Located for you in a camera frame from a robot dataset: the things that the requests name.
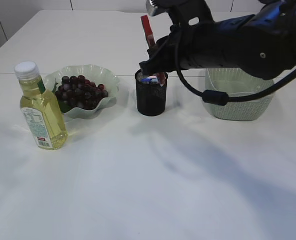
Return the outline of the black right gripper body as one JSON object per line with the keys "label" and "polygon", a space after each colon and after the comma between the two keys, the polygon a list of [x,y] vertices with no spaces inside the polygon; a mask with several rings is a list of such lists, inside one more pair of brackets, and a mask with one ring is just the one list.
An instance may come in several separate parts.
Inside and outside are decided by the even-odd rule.
{"label": "black right gripper body", "polygon": [[186,24],[174,24],[170,27],[169,35],[157,40],[148,51],[149,59],[139,63],[141,71],[146,75],[176,70],[185,71],[188,68],[181,64],[186,54],[186,40],[184,34],[187,32]]}

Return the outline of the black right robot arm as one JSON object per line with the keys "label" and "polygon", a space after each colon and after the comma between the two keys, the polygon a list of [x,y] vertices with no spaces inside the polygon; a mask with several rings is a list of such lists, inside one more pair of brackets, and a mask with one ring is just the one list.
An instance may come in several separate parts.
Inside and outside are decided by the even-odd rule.
{"label": "black right robot arm", "polygon": [[156,42],[145,74],[176,69],[240,68],[270,80],[296,66],[296,0],[266,0],[257,14],[214,21],[203,0],[152,0],[167,13],[170,34]]}

